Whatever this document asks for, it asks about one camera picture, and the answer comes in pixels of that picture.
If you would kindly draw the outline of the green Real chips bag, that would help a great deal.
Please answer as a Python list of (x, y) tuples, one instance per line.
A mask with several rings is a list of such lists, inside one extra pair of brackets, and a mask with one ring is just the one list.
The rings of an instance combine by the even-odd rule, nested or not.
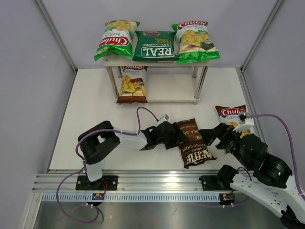
[(165, 62), (176, 61), (174, 50), (174, 32), (171, 31), (136, 31), (137, 44), (133, 61)]

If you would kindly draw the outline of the brown Kettle chips bag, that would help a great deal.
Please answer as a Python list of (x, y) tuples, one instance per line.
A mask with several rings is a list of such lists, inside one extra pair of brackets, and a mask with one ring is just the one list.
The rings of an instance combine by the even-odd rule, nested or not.
[(187, 141), (178, 145), (181, 151), (181, 157), (184, 168), (204, 164), (206, 161), (216, 160), (208, 150), (195, 119), (183, 120), (177, 122), (180, 130), (188, 138)]

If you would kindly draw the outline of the brown Chuba bag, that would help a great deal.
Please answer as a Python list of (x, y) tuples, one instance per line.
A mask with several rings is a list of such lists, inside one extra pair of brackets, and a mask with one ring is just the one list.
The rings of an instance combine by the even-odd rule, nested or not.
[(246, 105), (240, 105), (236, 107), (225, 107), (225, 106), (215, 106), (218, 121), (220, 123), (225, 123), (233, 127), (237, 127), (240, 124), (239, 114), (246, 112)]
[(147, 68), (147, 66), (122, 66), (118, 104), (147, 103), (145, 84)]

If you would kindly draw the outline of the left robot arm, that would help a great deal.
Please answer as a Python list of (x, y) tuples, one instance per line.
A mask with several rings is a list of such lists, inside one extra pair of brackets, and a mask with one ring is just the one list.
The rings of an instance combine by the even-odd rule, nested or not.
[(103, 121), (78, 137), (75, 150), (83, 160), (86, 184), (97, 190), (103, 184), (102, 161), (118, 146), (147, 151), (161, 144), (171, 149), (187, 141), (177, 123), (162, 121), (157, 126), (133, 132), (117, 129), (110, 121)]

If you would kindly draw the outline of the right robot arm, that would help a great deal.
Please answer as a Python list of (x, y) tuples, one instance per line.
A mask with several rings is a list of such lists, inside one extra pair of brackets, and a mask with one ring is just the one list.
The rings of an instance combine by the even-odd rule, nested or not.
[(266, 143), (255, 134), (242, 136), (225, 123), (199, 133), (208, 146), (219, 139), (217, 149), (228, 150), (246, 170), (253, 172), (253, 177), (274, 191), (255, 184), (230, 165), (223, 165), (218, 171), (218, 187), (244, 193), (279, 217), (287, 229), (305, 227), (305, 201), (297, 189), (295, 175), (285, 161), (268, 152)]

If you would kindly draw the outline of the green Chuba seaweed bag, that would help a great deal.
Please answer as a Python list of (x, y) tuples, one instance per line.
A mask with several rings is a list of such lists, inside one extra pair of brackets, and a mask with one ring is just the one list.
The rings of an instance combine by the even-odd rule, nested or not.
[(186, 21), (172, 24), (179, 43), (178, 64), (208, 62), (221, 58), (207, 30), (207, 21)]
[(140, 22), (114, 20), (105, 23), (105, 31), (99, 47), (94, 55), (94, 60), (109, 55), (119, 55), (127, 59), (133, 58), (132, 41)]

